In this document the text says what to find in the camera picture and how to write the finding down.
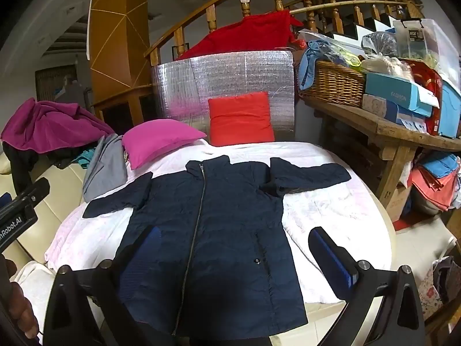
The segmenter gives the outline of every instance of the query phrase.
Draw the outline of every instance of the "dark navy jacket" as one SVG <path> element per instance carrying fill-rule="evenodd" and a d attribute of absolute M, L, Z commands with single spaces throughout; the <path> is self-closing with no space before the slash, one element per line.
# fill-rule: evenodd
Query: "dark navy jacket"
<path fill-rule="evenodd" d="M 202 340 L 266 337 L 307 323 L 281 223 L 283 195 L 345 182 L 346 169 L 299 168 L 280 158 L 270 168 L 230 164 L 221 156 L 151 177 L 93 200 L 84 213 L 134 208 L 117 254 L 156 227 L 160 242 L 146 242 L 123 288 L 136 321 Z"/>

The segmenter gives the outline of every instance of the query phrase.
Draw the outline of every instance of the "human hand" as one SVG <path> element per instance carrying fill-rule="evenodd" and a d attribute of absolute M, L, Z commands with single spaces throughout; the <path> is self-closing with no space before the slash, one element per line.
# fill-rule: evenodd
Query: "human hand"
<path fill-rule="evenodd" d="M 16 264 L 8 259 L 6 261 L 6 270 L 8 271 L 8 277 L 12 277 L 16 271 Z M 8 310 L 10 311 L 11 317 L 17 320 L 18 328 L 21 329 L 27 338 L 35 338 L 38 334 L 38 321 L 34 316 L 32 305 L 30 301 L 24 297 L 21 286 L 17 282 L 11 283 L 11 297 L 8 303 Z"/>

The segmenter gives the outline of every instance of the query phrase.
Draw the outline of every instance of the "wooden table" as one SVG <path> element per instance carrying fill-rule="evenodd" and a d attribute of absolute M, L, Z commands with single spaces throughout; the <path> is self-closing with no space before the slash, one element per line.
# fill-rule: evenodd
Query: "wooden table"
<path fill-rule="evenodd" d="M 323 118 L 320 144 L 325 139 L 331 121 L 341 121 L 368 136 L 368 142 L 379 148 L 379 158 L 386 161 L 376 197 L 386 208 L 402 174 L 406 162 L 412 161 L 419 146 L 437 151 L 461 151 L 461 139 L 420 134 L 382 119 L 366 110 L 352 106 L 325 103 L 308 98 L 306 105 L 320 111 Z"/>

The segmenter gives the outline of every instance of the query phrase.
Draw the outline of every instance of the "container handle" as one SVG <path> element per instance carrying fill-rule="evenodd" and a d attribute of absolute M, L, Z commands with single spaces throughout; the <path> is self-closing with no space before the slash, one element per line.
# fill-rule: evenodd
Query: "container handle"
<path fill-rule="evenodd" d="M 421 22 L 421 18 L 408 18 L 408 19 L 401 19 L 400 22 L 402 22 L 402 26 L 406 29 L 407 27 L 405 26 L 405 23 L 404 22 L 408 22 L 410 20 L 418 20 L 420 22 L 420 25 L 422 28 L 424 28 L 423 26 L 423 22 Z"/>

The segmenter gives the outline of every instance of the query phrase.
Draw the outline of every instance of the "gray cloth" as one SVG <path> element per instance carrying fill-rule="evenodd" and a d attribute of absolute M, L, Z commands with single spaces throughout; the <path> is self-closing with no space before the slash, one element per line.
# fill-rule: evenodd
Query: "gray cloth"
<path fill-rule="evenodd" d="M 126 183 L 122 137 L 117 134 L 103 136 L 85 174 L 83 195 L 86 202 Z"/>

